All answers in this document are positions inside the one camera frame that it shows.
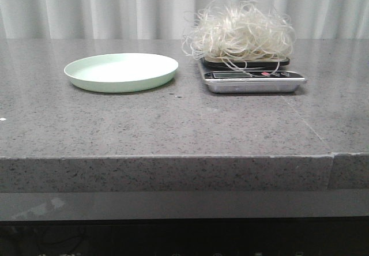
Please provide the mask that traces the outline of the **silver digital kitchen scale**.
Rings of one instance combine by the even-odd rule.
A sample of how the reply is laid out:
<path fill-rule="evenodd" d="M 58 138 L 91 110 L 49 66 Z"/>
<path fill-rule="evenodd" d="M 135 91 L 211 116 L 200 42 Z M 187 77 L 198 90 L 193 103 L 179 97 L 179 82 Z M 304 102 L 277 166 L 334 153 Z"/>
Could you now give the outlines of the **silver digital kitchen scale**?
<path fill-rule="evenodd" d="M 290 93 L 307 80 L 286 70 L 289 58 L 234 63 L 202 58 L 198 67 L 203 83 L 213 93 Z"/>

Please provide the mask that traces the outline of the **white vermicelli noodle bundle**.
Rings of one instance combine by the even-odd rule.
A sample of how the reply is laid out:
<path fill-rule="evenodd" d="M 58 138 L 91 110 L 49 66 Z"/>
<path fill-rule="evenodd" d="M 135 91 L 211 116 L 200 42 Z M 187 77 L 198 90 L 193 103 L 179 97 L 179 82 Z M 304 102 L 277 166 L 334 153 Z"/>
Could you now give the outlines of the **white vermicelli noodle bundle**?
<path fill-rule="evenodd" d="M 255 0 L 214 0 L 193 14 L 182 35 L 182 51 L 195 60 L 246 70 L 251 63 L 280 67 L 293 53 L 295 30 L 289 16 L 267 12 Z"/>

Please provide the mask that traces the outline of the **light green plate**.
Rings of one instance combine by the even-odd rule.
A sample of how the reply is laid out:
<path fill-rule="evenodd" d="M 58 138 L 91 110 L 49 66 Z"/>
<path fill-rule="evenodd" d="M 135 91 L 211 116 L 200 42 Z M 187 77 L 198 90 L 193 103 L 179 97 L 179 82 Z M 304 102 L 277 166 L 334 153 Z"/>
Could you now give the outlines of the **light green plate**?
<path fill-rule="evenodd" d="M 179 64 L 158 54 L 104 54 L 76 60 L 64 68 L 70 82 L 84 90 L 103 93 L 138 92 L 173 79 Z"/>

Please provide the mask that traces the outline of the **white curtain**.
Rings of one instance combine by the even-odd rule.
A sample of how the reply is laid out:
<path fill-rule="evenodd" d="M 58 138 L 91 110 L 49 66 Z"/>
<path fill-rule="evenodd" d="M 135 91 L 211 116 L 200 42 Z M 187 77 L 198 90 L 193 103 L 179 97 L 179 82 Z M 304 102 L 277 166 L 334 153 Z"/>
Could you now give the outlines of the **white curtain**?
<path fill-rule="evenodd" d="M 1 0 L 1 37 L 178 39 L 191 14 L 211 1 Z M 299 38 L 368 38 L 368 0 L 256 1 L 287 14 Z"/>

